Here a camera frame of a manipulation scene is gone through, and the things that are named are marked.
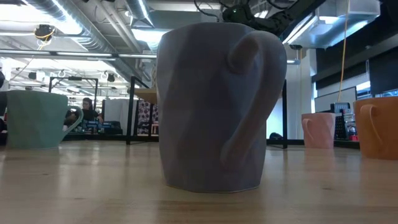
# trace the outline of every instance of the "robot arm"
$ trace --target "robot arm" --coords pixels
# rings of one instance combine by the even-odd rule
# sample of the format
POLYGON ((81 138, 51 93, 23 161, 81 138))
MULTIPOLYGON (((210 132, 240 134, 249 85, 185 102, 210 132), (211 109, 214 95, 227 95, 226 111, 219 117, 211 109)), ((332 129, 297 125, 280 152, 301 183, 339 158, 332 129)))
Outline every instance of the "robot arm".
POLYGON ((277 12, 267 19, 253 16, 248 4, 239 4, 223 12, 224 22, 245 24, 253 29, 275 34, 281 41, 285 40, 293 29, 320 7, 326 0, 297 0, 287 9, 277 12))

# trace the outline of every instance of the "pink mug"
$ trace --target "pink mug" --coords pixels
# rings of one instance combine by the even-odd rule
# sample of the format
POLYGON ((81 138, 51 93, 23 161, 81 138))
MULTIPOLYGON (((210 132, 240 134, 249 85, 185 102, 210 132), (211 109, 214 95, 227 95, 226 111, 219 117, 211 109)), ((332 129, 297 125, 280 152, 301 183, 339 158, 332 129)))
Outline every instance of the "pink mug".
POLYGON ((306 148, 333 149, 335 139, 334 113, 303 114, 304 144, 306 148))

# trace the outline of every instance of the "gray mug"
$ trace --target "gray mug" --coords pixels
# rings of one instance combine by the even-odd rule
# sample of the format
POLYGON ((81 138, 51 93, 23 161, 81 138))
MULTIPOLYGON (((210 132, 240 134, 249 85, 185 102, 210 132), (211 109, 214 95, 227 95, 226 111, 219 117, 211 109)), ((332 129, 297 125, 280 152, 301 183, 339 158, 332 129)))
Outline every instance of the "gray mug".
POLYGON ((12 90, 7 92, 7 147, 48 149, 58 147, 62 139, 83 119, 83 111, 68 106, 68 98, 54 93, 12 90), (77 121, 66 131, 63 122, 69 109, 76 109, 77 121))
POLYGON ((282 42, 242 24, 201 23, 164 34, 156 79, 166 183, 193 192, 257 187, 266 120, 286 69, 282 42))

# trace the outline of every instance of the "orange mug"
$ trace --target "orange mug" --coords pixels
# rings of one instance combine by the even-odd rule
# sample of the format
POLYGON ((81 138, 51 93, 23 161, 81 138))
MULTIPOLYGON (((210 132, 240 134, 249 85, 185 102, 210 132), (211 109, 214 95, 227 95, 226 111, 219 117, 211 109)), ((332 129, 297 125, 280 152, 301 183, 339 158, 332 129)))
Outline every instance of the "orange mug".
POLYGON ((306 148, 333 149, 335 142, 334 113, 314 113, 302 115, 304 144, 306 148))
POLYGON ((398 159, 398 97, 354 102, 361 153, 370 159, 398 159))

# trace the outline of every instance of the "teal mug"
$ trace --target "teal mug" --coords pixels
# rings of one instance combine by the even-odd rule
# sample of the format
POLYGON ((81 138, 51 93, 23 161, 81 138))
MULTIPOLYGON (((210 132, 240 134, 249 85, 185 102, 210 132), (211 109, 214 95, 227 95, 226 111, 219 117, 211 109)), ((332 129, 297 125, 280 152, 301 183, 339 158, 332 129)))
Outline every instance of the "teal mug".
POLYGON ((63 122, 69 109, 68 98, 54 93, 12 90, 7 92, 7 147, 14 149, 49 149, 80 124, 83 116, 66 131, 63 122))

